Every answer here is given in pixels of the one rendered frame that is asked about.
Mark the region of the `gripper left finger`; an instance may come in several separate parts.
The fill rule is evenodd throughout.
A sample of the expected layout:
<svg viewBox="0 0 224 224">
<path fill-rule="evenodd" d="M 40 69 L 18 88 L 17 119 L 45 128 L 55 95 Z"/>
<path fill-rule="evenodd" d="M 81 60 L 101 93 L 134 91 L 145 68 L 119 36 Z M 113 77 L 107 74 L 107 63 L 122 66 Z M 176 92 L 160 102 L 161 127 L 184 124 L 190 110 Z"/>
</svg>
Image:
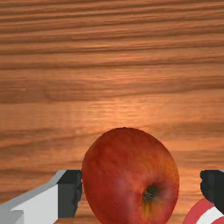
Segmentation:
<svg viewBox="0 0 224 224">
<path fill-rule="evenodd" d="M 73 218 L 81 180 L 81 170 L 58 170 L 46 184 L 0 205 L 0 224 L 54 224 L 59 218 Z"/>
</svg>

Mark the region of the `red apple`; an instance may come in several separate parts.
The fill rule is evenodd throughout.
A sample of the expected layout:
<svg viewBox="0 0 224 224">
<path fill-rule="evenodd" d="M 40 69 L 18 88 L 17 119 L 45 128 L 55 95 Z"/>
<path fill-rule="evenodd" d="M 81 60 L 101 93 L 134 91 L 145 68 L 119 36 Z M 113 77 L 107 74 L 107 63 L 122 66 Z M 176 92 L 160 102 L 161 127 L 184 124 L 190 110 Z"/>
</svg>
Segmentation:
<svg viewBox="0 0 224 224">
<path fill-rule="evenodd" d="M 101 224 L 166 224 L 179 196 L 171 153 L 134 128 L 102 134 L 82 163 L 87 202 Z"/>
</svg>

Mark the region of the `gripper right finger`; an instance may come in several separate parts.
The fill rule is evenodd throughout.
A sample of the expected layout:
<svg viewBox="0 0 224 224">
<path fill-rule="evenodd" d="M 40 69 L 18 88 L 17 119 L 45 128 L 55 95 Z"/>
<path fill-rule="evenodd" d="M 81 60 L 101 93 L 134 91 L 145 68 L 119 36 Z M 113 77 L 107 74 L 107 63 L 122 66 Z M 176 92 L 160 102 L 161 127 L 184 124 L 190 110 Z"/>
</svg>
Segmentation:
<svg viewBox="0 0 224 224">
<path fill-rule="evenodd" d="M 203 196 L 224 214 L 224 170 L 203 170 L 200 178 Z"/>
</svg>

